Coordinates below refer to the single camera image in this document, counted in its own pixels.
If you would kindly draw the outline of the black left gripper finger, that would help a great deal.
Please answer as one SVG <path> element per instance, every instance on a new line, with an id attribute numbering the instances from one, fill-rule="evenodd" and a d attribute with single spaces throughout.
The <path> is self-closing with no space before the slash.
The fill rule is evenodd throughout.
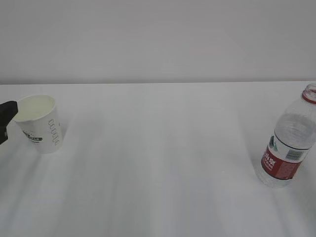
<path id="1" fill-rule="evenodd" d="M 7 126 L 17 113 L 16 101 L 7 101 L 0 105 L 0 144 L 8 140 Z"/>

